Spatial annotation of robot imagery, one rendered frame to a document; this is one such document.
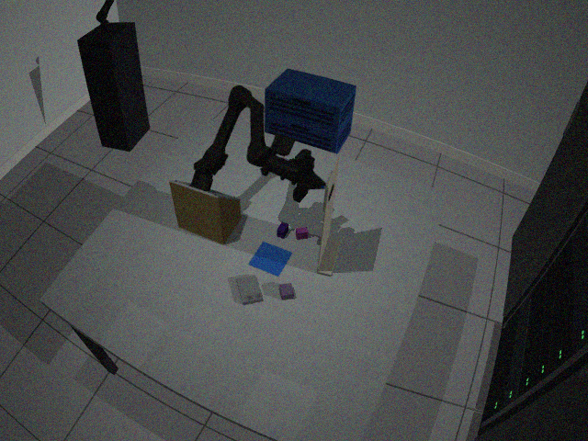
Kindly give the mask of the blue square marking on table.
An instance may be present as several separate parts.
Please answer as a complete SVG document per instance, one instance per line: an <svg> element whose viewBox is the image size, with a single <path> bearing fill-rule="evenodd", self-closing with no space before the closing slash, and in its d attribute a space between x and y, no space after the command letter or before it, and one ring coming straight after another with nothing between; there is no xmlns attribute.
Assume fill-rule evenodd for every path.
<svg viewBox="0 0 588 441"><path fill-rule="evenodd" d="M279 276L291 255L292 252L262 242L249 265Z"/></svg>

